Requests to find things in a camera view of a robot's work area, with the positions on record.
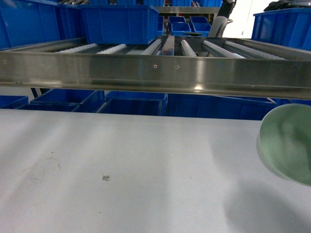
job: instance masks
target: white table surface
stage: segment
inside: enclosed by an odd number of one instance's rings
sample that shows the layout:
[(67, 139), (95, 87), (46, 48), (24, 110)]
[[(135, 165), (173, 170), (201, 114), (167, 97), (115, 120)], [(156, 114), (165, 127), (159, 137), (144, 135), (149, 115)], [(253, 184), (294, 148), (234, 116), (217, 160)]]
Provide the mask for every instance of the white table surface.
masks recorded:
[(0, 110), (0, 232), (310, 233), (311, 187), (263, 165), (259, 127)]

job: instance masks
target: metal shelf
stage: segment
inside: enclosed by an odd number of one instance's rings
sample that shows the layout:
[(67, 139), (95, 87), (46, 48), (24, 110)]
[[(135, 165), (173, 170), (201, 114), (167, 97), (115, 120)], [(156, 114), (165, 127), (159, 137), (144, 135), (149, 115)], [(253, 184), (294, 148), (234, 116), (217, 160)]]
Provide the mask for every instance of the metal shelf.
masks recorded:
[[(51, 42), (0, 52), (0, 85), (46, 88), (154, 91), (311, 99), (311, 52), (247, 39), (166, 37), (151, 55), (95, 54), (113, 45), (100, 45), (78, 53), (60, 53), (85, 45), (85, 39)], [(196, 57), (183, 56), (186, 40)], [(207, 48), (208, 40), (220, 48), (243, 54), (226, 45), (231, 41), (286, 60), (254, 56), (221, 57)]]
[(160, 14), (217, 14), (220, 7), (156, 6)]

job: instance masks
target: blue storage crate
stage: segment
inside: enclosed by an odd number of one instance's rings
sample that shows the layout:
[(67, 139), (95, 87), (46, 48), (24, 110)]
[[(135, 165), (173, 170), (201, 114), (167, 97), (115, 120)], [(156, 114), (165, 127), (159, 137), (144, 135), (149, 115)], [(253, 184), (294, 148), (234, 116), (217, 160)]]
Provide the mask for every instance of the blue storage crate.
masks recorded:
[(28, 103), (27, 96), (0, 96), (0, 108), (14, 109)]
[(144, 5), (163, 6), (163, 0), (143, 0)]
[(109, 0), (89, 0), (89, 4), (91, 4), (91, 5), (108, 5)]
[(191, 6), (191, 0), (171, 0), (172, 6)]
[(266, 98), (169, 94), (166, 116), (262, 120), (277, 104)]
[(117, 0), (117, 5), (136, 5), (136, 0)]
[(80, 112), (93, 113), (104, 103), (104, 91), (53, 89), (31, 103), (41, 104), (79, 104)]
[(79, 112), (95, 113), (105, 102), (104, 91), (93, 91), (86, 99), (81, 102)]
[(58, 112), (79, 112), (79, 104), (57, 104), (57, 103), (30, 103), (17, 109), (38, 110), (38, 111), (58, 111)]
[(220, 7), (223, 0), (200, 0), (200, 5), (204, 7)]
[(152, 6), (80, 5), (88, 43), (146, 44), (156, 38), (158, 11)]
[(311, 9), (293, 8), (254, 16), (253, 40), (311, 50)]
[(158, 23), (157, 35), (164, 35), (164, 24), (163, 23)]
[(190, 16), (190, 23), (209, 23), (206, 17)]
[(81, 103), (93, 92), (92, 90), (52, 89), (31, 102)]
[(301, 103), (311, 106), (311, 100), (295, 100), (295, 99), (273, 99), (278, 105), (284, 105), (288, 103)]
[(160, 104), (152, 100), (109, 100), (99, 113), (158, 116)]
[(183, 16), (169, 16), (169, 24), (172, 23), (186, 23), (186, 20)]
[(202, 36), (207, 36), (211, 28), (209, 23), (193, 23), (192, 27), (193, 32), (202, 33)]
[(77, 6), (60, 4), (57, 16), (62, 40), (85, 37), (81, 10)]
[(163, 93), (111, 91), (100, 113), (163, 116), (168, 95)]
[(158, 23), (164, 23), (164, 16), (158, 17)]
[(57, 3), (0, 0), (0, 49), (59, 40)]
[(191, 29), (188, 23), (172, 23), (171, 35), (186, 36), (184, 33), (190, 33)]

